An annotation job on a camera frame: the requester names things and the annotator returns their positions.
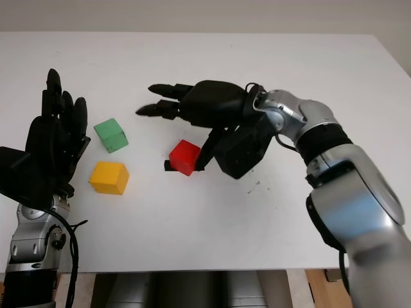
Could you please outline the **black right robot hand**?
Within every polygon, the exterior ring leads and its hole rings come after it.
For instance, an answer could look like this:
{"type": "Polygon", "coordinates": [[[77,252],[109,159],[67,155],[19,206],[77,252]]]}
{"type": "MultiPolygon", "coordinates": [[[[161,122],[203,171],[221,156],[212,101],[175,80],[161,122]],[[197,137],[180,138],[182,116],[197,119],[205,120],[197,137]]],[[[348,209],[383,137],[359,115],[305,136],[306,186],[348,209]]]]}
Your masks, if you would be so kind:
{"type": "Polygon", "coordinates": [[[243,121],[247,91],[233,83],[204,80],[195,85],[154,84],[148,90],[163,98],[137,109],[137,115],[169,120],[179,117],[193,126],[211,129],[197,158],[197,171],[204,170],[218,142],[243,121]]]}

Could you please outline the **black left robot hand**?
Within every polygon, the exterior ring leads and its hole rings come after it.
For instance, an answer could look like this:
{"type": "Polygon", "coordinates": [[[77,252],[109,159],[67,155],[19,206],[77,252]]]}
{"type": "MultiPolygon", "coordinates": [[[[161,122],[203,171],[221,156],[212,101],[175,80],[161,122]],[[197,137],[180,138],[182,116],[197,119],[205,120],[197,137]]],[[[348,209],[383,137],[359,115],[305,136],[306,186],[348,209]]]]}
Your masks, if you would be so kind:
{"type": "Polygon", "coordinates": [[[41,115],[31,123],[25,150],[39,164],[53,193],[74,196],[70,181],[77,164],[91,141],[87,132],[85,98],[73,100],[62,89],[60,75],[50,69],[42,91],[41,115]]]}

